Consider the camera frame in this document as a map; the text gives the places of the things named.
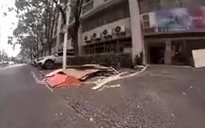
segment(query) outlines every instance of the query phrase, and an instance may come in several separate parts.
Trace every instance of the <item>sky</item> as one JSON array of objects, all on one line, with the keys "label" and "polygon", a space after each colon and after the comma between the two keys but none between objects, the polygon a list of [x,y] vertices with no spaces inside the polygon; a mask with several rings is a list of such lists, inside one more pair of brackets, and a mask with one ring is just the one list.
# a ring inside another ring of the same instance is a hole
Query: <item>sky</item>
[{"label": "sky", "polygon": [[[2,0],[4,3],[3,11],[8,12],[8,7],[14,7],[15,0]],[[2,30],[1,30],[1,49],[3,49],[8,56],[16,56],[20,52],[20,46],[16,45],[15,49],[9,45],[8,36],[12,36],[13,30],[16,28],[18,19],[15,12],[8,12],[7,16],[2,16]]]},{"label": "sky", "polygon": [[13,35],[18,22],[16,13],[8,12],[8,7],[14,7],[14,2],[15,0],[0,0],[0,50],[6,52],[9,57],[15,57],[20,52],[19,45],[13,49],[13,46],[8,44],[8,37]]}]

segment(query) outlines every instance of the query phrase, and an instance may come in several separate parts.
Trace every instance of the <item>storefront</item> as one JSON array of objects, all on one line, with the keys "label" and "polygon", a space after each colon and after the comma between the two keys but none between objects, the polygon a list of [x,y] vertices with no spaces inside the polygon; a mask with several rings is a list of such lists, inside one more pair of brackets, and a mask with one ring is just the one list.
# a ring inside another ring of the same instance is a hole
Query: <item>storefront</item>
[{"label": "storefront", "polygon": [[144,27],[147,63],[193,65],[192,51],[205,49],[205,7],[147,15],[146,18],[143,15],[142,21],[147,24]]}]

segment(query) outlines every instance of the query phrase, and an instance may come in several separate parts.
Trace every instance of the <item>building facade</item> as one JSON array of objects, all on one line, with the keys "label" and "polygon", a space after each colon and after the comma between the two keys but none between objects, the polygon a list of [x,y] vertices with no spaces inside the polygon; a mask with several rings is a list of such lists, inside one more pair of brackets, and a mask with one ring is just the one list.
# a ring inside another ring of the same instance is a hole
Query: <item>building facade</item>
[{"label": "building facade", "polygon": [[[56,50],[63,45],[59,19]],[[205,0],[85,0],[80,23],[81,55],[143,53],[145,63],[190,65],[192,50],[205,48]]]},{"label": "building facade", "polygon": [[193,65],[205,49],[205,0],[140,0],[147,63]]}]

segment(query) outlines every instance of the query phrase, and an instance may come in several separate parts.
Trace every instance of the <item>broken board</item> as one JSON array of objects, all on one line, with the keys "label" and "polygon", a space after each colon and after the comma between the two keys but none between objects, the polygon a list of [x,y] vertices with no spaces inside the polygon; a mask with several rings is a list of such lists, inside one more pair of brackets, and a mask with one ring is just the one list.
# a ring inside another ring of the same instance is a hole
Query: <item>broken board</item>
[{"label": "broken board", "polygon": [[205,67],[205,49],[193,50],[194,65],[196,68]]}]

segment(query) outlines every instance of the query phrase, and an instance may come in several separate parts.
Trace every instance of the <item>fallen panel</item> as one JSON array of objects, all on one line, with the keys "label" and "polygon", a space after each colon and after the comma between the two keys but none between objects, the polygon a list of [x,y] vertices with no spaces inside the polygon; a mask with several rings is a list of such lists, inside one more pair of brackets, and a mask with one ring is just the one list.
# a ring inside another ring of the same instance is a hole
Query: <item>fallen panel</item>
[{"label": "fallen panel", "polygon": [[205,49],[193,50],[192,53],[195,67],[205,67]]},{"label": "fallen panel", "polygon": [[73,76],[65,75],[65,74],[55,74],[52,77],[46,78],[45,81],[52,88],[61,88],[61,87],[81,85],[81,82],[77,78]]},{"label": "fallen panel", "polygon": [[82,79],[85,78],[86,76],[90,74],[94,74],[98,72],[98,69],[85,69],[85,70],[79,70],[79,69],[73,69],[73,68],[68,68],[63,70],[64,74],[74,76],[77,79]]}]

